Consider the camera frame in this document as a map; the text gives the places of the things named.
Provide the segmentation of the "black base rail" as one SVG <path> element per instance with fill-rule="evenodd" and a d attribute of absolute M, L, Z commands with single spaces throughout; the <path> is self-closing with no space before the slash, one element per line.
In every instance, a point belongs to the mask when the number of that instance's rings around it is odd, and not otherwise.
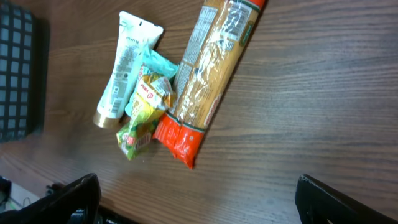
<path fill-rule="evenodd" d="M 104 206 L 98 207 L 98 213 L 96 216 L 97 224 L 139 224 L 138 222 L 126 218 Z"/>

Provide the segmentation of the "orange spaghetti packet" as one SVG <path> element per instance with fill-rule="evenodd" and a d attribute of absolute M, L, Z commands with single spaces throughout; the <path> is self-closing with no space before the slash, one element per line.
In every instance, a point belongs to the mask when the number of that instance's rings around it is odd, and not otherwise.
<path fill-rule="evenodd" d="M 177 99 L 154 138 L 193 168 L 206 129 L 266 0 L 207 0 L 174 78 Z"/>

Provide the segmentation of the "grey plastic mesh basket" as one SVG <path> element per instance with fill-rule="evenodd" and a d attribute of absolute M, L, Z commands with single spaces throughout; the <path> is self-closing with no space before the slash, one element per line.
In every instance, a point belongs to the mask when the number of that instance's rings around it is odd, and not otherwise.
<path fill-rule="evenodd" d="M 44 128 L 50 27 L 48 21 L 1 1 L 1 142 Z"/>

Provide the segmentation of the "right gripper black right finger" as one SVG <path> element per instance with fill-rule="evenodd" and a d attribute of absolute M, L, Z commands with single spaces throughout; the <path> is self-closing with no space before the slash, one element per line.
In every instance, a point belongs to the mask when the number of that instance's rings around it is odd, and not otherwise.
<path fill-rule="evenodd" d="M 295 204 L 302 223 L 391 223 L 379 213 L 327 184 L 307 175 L 298 178 Z"/>

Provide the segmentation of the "white tube gold cap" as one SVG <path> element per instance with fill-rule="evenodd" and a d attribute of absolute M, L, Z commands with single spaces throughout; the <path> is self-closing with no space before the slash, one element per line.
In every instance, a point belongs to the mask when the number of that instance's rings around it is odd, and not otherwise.
<path fill-rule="evenodd" d="M 119 13 L 119 34 L 113 71 L 93 118 L 95 125 L 113 129 L 119 126 L 131 97 L 137 75 L 133 64 L 139 49 L 148 45 L 154 48 L 164 28 L 134 16 L 126 11 Z"/>

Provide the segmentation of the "green tea packet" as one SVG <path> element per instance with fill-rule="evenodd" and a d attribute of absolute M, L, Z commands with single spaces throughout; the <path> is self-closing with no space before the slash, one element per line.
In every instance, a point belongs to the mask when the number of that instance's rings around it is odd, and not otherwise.
<path fill-rule="evenodd" d="M 177 98 L 172 79 L 178 67 L 163 68 L 143 65 L 139 79 L 126 106 L 129 122 L 117 133 L 118 146 L 131 160 L 151 142 L 160 117 L 170 109 Z"/>

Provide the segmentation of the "teal snack packet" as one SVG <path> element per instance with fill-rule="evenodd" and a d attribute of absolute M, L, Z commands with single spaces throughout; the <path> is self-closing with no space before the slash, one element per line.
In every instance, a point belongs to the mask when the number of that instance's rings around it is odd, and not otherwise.
<path fill-rule="evenodd" d="M 125 112 L 131 118 L 151 113 L 164 113 L 173 107 L 177 98 L 171 81 L 178 65 L 173 64 L 148 45 L 134 51 L 136 59 L 132 65 L 132 94 Z"/>

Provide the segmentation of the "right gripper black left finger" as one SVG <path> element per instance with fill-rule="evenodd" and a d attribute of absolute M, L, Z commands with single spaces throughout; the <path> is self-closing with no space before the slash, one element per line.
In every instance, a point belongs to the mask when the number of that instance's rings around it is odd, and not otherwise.
<path fill-rule="evenodd" d="M 94 223 L 100 199 L 98 176 L 87 174 L 21 210 L 6 212 L 1 224 L 68 223 L 78 210 L 83 210 L 82 223 Z"/>

